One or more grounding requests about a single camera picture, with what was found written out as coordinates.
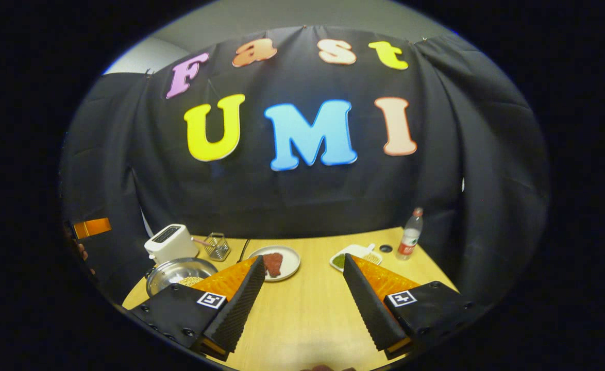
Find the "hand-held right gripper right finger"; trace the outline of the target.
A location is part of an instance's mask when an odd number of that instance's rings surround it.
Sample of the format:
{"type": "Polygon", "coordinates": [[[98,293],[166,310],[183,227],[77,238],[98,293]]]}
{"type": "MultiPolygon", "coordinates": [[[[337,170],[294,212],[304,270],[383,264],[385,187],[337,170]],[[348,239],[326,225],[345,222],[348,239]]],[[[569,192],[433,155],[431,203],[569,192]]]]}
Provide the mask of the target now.
{"type": "Polygon", "coordinates": [[[350,254],[344,261],[362,320],[389,360],[421,355],[476,321],[476,303],[437,280],[418,284],[350,254]]]}

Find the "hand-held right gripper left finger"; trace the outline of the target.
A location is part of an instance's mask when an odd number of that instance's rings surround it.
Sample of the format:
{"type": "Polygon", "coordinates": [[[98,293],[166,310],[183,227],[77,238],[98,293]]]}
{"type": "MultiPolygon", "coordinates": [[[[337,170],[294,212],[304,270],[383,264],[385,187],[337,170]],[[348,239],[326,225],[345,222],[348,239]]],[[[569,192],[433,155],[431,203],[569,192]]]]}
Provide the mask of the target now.
{"type": "Polygon", "coordinates": [[[263,258],[255,256],[192,287],[169,284],[130,313],[164,338],[226,361],[237,347],[265,275],[263,258]]]}

